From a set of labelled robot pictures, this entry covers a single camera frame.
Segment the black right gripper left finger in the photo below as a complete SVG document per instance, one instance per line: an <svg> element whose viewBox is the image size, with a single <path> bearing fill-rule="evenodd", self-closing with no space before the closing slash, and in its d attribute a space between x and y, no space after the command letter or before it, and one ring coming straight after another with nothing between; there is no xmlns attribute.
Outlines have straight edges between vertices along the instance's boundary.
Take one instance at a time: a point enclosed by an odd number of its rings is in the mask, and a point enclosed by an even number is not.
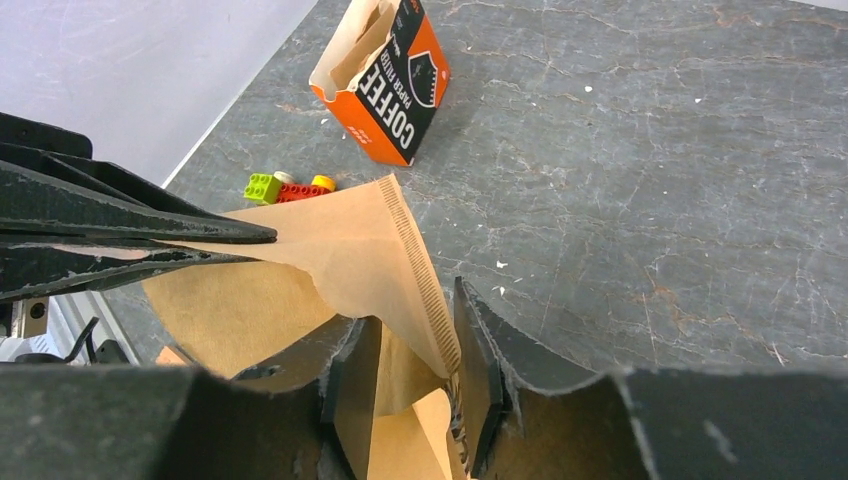
<svg viewBox="0 0 848 480"><path fill-rule="evenodd" d="M5 479L363 479L381 322L337 316L232 379L1 367Z"/></svg>

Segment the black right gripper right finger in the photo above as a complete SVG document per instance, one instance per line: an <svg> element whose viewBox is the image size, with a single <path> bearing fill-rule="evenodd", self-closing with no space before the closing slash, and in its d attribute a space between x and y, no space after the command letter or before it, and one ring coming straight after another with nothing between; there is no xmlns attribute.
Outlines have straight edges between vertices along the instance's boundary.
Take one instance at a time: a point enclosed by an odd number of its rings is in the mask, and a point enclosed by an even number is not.
<svg viewBox="0 0 848 480"><path fill-rule="evenodd" d="M475 479L843 479L847 377L816 370L595 373L463 279L454 324Z"/></svg>

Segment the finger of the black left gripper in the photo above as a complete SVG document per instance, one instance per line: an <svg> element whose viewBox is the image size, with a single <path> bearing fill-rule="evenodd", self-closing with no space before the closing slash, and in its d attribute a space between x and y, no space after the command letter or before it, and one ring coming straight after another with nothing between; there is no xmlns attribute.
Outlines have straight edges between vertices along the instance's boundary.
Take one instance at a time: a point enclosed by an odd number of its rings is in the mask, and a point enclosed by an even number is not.
<svg viewBox="0 0 848 480"><path fill-rule="evenodd" d="M108 290L189 266L248 260L148 240L3 239L1 300Z"/></svg>
<svg viewBox="0 0 848 480"><path fill-rule="evenodd" d="M2 114L2 230L226 244L277 237L271 227L210 213L92 154L80 133Z"/></svg>

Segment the brown paper coffee filter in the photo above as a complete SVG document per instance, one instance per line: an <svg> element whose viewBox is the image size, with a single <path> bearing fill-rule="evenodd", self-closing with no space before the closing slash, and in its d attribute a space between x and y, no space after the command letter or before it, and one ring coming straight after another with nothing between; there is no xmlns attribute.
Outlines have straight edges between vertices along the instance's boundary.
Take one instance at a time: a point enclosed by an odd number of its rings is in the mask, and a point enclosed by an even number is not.
<svg viewBox="0 0 848 480"><path fill-rule="evenodd" d="M441 389L401 413L376 418L368 480L465 479L450 420L450 402Z"/></svg>

